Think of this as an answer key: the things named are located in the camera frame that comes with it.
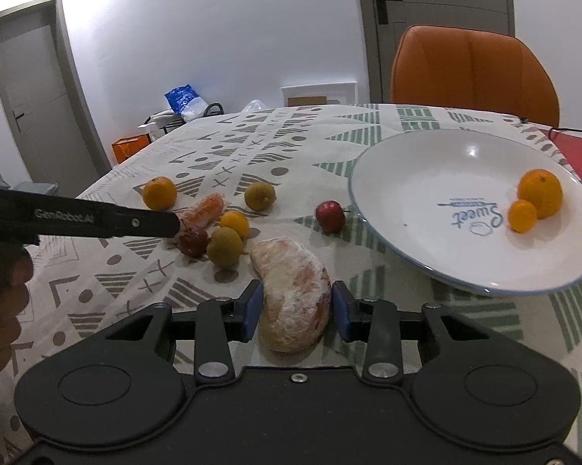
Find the blue plate rim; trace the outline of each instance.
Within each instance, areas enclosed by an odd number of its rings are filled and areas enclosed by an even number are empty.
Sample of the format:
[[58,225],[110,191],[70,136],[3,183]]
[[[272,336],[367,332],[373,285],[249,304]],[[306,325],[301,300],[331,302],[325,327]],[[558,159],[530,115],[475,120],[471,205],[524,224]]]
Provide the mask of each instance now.
[[[444,282],[452,282],[454,285],[458,285],[460,288],[463,289],[467,289],[467,290],[471,290],[474,293],[478,293],[479,295],[485,295],[485,296],[494,296],[494,297],[532,297],[532,296],[539,296],[539,295],[545,295],[545,294],[549,294],[549,293],[553,293],[553,292],[559,292],[560,290],[564,290],[570,286],[573,286],[574,284],[576,284],[577,282],[582,280],[582,274],[572,280],[569,281],[568,283],[565,283],[563,285],[557,286],[557,287],[550,287],[550,288],[546,288],[546,289],[542,289],[542,290],[534,290],[534,291],[530,291],[530,290],[506,290],[506,289],[490,289],[490,288],[486,288],[484,286],[481,285],[477,285],[477,284],[472,284],[469,283],[463,279],[459,279],[457,277],[452,277],[452,276],[448,276],[448,274],[442,273],[441,271],[438,271],[435,268],[432,268],[431,266],[427,266],[426,264],[420,262],[419,260],[414,259],[414,257],[411,257],[410,255],[406,254],[405,252],[399,250],[398,248],[396,248],[391,242],[389,242],[388,240],[386,240],[371,224],[368,220],[366,220],[366,217],[364,217],[364,215],[362,214],[362,212],[360,211],[360,207],[358,206],[357,202],[355,201],[355,196],[354,196],[354,191],[353,188],[351,186],[352,183],[352,179],[354,178],[354,173],[355,173],[355,169],[356,166],[358,164],[358,161],[362,158],[362,156],[367,153],[367,151],[369,151],[371,148],[376,147],[377,145],[381,145],[383,142],[385,142],[386,140],[392,139],[392,138],[396,138],[397,136],[404,136],[406,134],[412,134],[412,133],[416,133],[417,131],[462,131],[462,129],[450,129],[450,128],[444,128],[444,129],[416,129],[414,131],[403,131],[402,133],[398,133],[398,134],[393,134],[392,136],[388,136],[387,138],[384,138],[383,140],[381,140],[379,143],[372,145],[371,147],[366,148],[365,150],[362,150],[361,154],[355,159],[355,163],[354,163],[354,167],[351,170],[351,174],[349,175],[349,178],[347,179],[347,191],[349,193],[349,198],[351,199],[351,205],[355,210],[355,214],[360,218],[360,220],[362,222],[365,222],[366,225],[368,226],[368,228],[372,231],[372,233],[379,238],[382,243],[384,243],[390,250],[392,250],[394,253],[396,253],[397,255],[400,255],[402,258],[404,258],[405,260],[410,261],[412,264],[424,269],[425,271],[428,271],[430,274],[434,274],[435,275],[435,279],[441,279]],[[504,138],[503,136],[497,136],[494,134],[489,134],[489,133],[483,133],[482,131],[474,131],[472,129],[466,129],[465,131],[469,132],[469,133],[477,133],[477,134],[482,134],[484,136],[489,136],[492,138],[498,138],[498,139],[503,139],[506,141],[509,141],[511,143],[516,143],[518,145],[523,145],[526,148],[531,148],[528,145],[518,142],[518,141],[514,141],[511,140],[509,138]],[[564,166],[562,166],[561,164],[557,163],[556,161],[554,161],[553,159],[551,159],[550,157],[548,157],[547,155],[545,155],[543,152],[541,152],[541,155],[544,155],[547,159],[549,159],[550,161],[558,164],[563,170],[565,170],[565,172],[567,172],[569,175],[571,175],[571,177],[573,178],[573,180],[575,182],[577,182],[577,184],[582,187],[582,183],[580,182],[580,180],[577,179],[577,177],[575,175],[573,175],[573,173],[571,173],[568,169],[566,169]]]

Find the green fruit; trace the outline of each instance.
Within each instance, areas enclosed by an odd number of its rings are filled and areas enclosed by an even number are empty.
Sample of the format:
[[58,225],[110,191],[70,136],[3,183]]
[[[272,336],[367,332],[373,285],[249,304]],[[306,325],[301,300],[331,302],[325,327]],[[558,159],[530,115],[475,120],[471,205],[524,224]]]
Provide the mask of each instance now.
[[216,266],[231,267],[239,262],[243,249],[244,243],[239,234],[230,227],[220,227],[211,234],[207,257]]
[[263,211],[273,205],[276,200],[276,190],[266,181],[253,183],[244,192],[245,203],[254,211]]

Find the door frame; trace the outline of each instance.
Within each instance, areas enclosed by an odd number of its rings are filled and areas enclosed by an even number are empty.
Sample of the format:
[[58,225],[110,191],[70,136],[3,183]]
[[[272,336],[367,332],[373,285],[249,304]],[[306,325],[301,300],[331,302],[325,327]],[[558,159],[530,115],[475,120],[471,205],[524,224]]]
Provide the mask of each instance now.
[[[377,35],[377,8],[375,0],[359,0],[359,2],[366,47],[368,97],[371,103],[387,103],[389,100],[383,99],[382,57]],[[506,12],[509,16],[509,35],[515,36],[515,6],[513,0],[506,0]]]
[[[10,9],[2,10],[0,12],[0,23],[8,22],[40,10],[48,9],[51,10],[55,16],[56,55],[60,72],[62,73],[62,79],[64,80],[65,88],[67,90],[67,97],[71,104],[71,109],[73,110],[73,115],[76,119],[82,139],[84,140],[84,144],[86,145],[88,153],[93,161],[93,165],[99,174],[99,177],[103,177],[112,169],[112,167],[110,166],[110,161],[104,151],[104,146],[99,139],[95,124],[90,116],[90,111],[88,110],[86,98],[84,97],[84,91],[82,90],[78,70],[76,69],[76,63],[71,51],[71,42],[69,41],[69,34],[67,32],[62,0],[33,0],[31,2],[17,5],[16,7],[11,7]],[[13,138],[19,148],[20,144],[23,145],[24,143],[20,138],[15,115],[13,114],[13,111],[8,108],[10,107],[10,100],[4,80],[5,73],[0,58],[0,101],[2,103],[4,114],[8,120],[11,133],[13,133]]]

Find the table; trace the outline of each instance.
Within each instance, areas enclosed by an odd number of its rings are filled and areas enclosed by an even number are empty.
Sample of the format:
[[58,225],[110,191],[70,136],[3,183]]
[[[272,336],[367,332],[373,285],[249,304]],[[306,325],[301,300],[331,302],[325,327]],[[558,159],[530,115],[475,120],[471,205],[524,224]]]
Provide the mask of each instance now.
[[[251,239],[292,237],[326,264],[332,281],[342,279],[357,296],[380,296],[403,310],[419,310],[428,301],[453,306],[558,360],[582,390],[582,282],[548,296],[482,298],[432,281],[386,249],[357,218],[350,216],[341,234],[326,237],[313,217],[322,201],[349,205],[347,177],[355,159],[367,146],[401,131],[496,134],[537,148],[572,171],[540,128],[508,114],[411,105],[276,108],[209,117],[150,144],[81,197],[144,208],[142,187],[159,175],[177,185],[177,210],[222,192],[230,209],[250,217]],[[248,211],[242,193],[262,180],[276,186],[278,200],[270,212]],[[256,276],[247,256],[236,269],[220,270],[206,260],[189,260],[155,238],[43,237],[41,247],[30,251],[35,266],[31,301],[20,315],[23,332],[13,345],[12,362],[0,373],[0,460],[29,444],[12,394],[19,377],[35,362],[150,303],[166,301],[176,311],[194,309],[211,297],[239,296]],[[272,353],[258,338],[231,343],[231,353],[236,369],[246,364],[358,364],[363,344],[341,343],[330,328],[315,347],[299,355]],[[406,371],[420,367],[415,348],[405,347],[404,356]],[[190,372],[192,359],[193,345],[182,341],[175,367]],[[582,410],[567,444],[582,456]]]

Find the human hand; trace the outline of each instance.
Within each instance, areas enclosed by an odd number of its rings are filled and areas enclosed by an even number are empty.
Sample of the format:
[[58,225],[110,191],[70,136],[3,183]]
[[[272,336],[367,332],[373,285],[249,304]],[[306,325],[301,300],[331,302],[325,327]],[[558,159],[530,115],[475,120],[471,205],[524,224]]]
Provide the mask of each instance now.
[[0,371],[11,359],[11,343],[22,331],[17,315],[28,305],[29,295],[26,282],[32,278],[32,260],[26,249],[10,267],[4,267],[8,281],[0,290]]

